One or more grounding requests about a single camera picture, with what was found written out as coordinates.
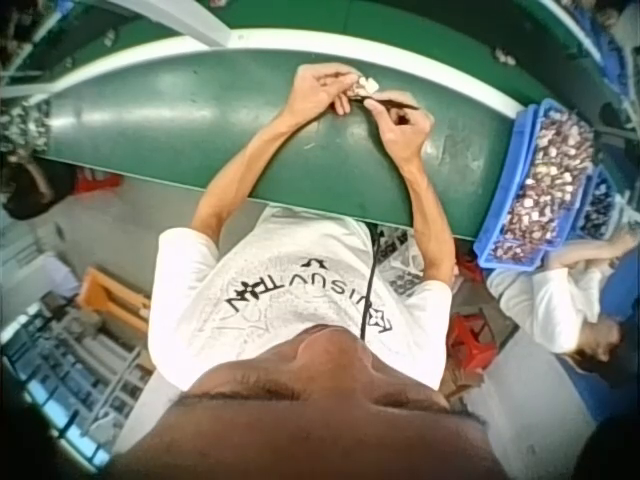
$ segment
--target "finger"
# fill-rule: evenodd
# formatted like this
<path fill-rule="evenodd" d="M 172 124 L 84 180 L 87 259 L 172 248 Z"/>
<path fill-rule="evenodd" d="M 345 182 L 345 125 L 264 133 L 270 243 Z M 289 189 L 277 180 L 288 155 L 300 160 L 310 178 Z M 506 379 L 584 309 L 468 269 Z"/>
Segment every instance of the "finger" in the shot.
<path fill-rule="evenodd" d="M 391 117 L 391 121 L 397 125 L 400 120 L 400 110 L 397 108 L 389 109 L 389 116 Z"/>
<path fill-rule="evenodd" d="M 378 128 L 380 130 L 387 130 L 395 128 L 391 117 L 389 116 L 389 112 L 387 109 L 380 105 L 378 102 L 367 99 L 364 101 L 364 106 L 371 112 L 373 118 L 376 119 L 376 123 L 378 124 Z"/>
<path fill-rule="evenodd" d="M 405 108 L 403 113 L 412 125 L 419 125 L 427 130 L 431 130 L 435 124 L 433 115 L 426 110 L 411 110 L 410 108 Z"/>
<path fill-rule="evenodd" d="M 342 102 L 342 108 L 344 109 L 345 115 L 351 113 L 351 105 L 349 104 L 349 99 L 344 93 L 341 93 L 338 96 L 338 99 Z"/>
<path fill-rule="evenodd" d="M 330 82 L 324 89 L 329 92 L 332 97 L 337 97 L 345 90 L 348 90 L 358 81 L 358 75 L 355 73 L 348 73 L 342 77 L 338 77 Z"/>
<path fill-rule="evenodd" d="M 314 77 L 348 75 L 350 73 L 354 73 L 358 76 L 361 75 L 355 68 L 338 62 L 310 63 L 301 65 L 299 70 L 310 73 Z"/>
<path fill-rule="evenodd" d="M 395 100 L 396 102 L 407 103 L 409 105 L 413 105 L 414 107 L 419 107 L 418 102 L 413 97 L 413 95 L 402 90 L 385 90 L 376 92 L 371 96 L 377 100 Z"/>
<path fill-rule="evenodd" d="M 333 108 L 336 109 L 338 115 L 344 115 L 344 109 L 342 108 L 342 102 L 339 97 L 333 101 Z"/>

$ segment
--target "man's left hand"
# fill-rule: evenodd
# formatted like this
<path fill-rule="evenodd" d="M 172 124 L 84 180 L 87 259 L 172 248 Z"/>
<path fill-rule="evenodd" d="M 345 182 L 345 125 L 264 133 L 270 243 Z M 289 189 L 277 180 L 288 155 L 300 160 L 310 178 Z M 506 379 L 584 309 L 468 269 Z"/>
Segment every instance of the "man's left hand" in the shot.
<path fill-rule="evenodd" d="M 344 92 L 358 80 L 359 72 L 341 63 L 318 63 L 298 67 L 282 116 L 300 127 L 332 103 L 338 115 L 351 111 Z"/>

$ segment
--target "worker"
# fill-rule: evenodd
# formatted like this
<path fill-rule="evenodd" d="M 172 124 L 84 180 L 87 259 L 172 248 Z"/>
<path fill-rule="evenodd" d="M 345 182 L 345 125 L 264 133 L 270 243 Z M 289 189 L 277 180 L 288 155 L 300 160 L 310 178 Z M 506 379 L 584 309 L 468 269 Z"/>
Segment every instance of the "worker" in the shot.
<path fill-rule="evenodd" d="M 606 241 L 571 241 L 547 254 L 538 271 L 495 270 L 487 288 L 502 311 L 550 352 L 579 369 L 583 359 L 607 362 L 621 334 L 618 323 L 600 312 L 600 290 L 612 262 L 638 241 L 631 228 Z"/>
<path fill-rule="evenodd" d="M 29 220 L 48 211 L 73 193 L 76 167 L 34 157 L 17 149 L 0 161 L 2 207 L 16 220 Z"/>
<path fill-rule="evenodd" d="M 358 76 L 299 67 L 285 107 L 218 172 L 190 228 L 160 236 L 149 350 L 183 393 L 106 477 L 503 478 L 483 426 L 437 391 L 455 255 L 421 160 L 428 113 L 365 101 L 411 199 L 425 267 L 410 300 L 374 275 L 367 301 L 372 239 L 350 218 L 268 207 L 220 258 L 225 222 L 273 155 L 331 104 L 347 115 Z"/>

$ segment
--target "metal rack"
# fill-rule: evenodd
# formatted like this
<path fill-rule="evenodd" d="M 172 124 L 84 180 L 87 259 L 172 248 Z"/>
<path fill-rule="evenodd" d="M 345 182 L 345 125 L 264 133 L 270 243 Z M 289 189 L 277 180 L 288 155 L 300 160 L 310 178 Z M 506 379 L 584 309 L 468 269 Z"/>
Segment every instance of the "metal rack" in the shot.
<path fill-rule="evenodd" d="M 66 305 L 52 316 L 39 305 L 4 342 L 2 355 L 59 438 L 75 428 L 81 437 L 96 444 L 92 455 L 83 455 L 93 462 L 100 450 L 110 453 L 151 372 L 137 362 L 140 347 L 127 351 L 108 337 L 84 328 L 82 315 L 73 305 Z M 112 354 L 112 361 L 105 361 L 97 349 L 92 350 L 91 346 L 98 344 Z M 68 413 L 64 421 L 47 413 L 45 407 L 50 401 Z M 105 419 L 111 422 L 106 430 L 112 433 L 108 441 L 94 438 L 92 432 L 92 427 Z"/>

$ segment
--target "black cable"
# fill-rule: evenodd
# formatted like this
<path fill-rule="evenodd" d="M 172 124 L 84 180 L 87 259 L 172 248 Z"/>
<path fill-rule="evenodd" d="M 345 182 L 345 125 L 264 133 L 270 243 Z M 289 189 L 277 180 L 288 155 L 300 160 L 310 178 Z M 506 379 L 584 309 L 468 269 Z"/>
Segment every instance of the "black cable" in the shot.
<path fill-rule="evenodd" d="M 373 264 L 371 265 L 371 273 L 369 274 L 369 282 L 367 283 L 367 293 L 364 296 L 364 308 L 362 310 L 362 322 L 360 323 L 360 340 L 364 342 L 367 332 L 367 315 L 371 308 L 371 288 L 373 287 L 373 277 L 376 272 L 376 262 L 378 261 L 378 253 L 380 251 L 380 231 L 377 227 L 370 228 L 371 243 L 373 247 Z"/>

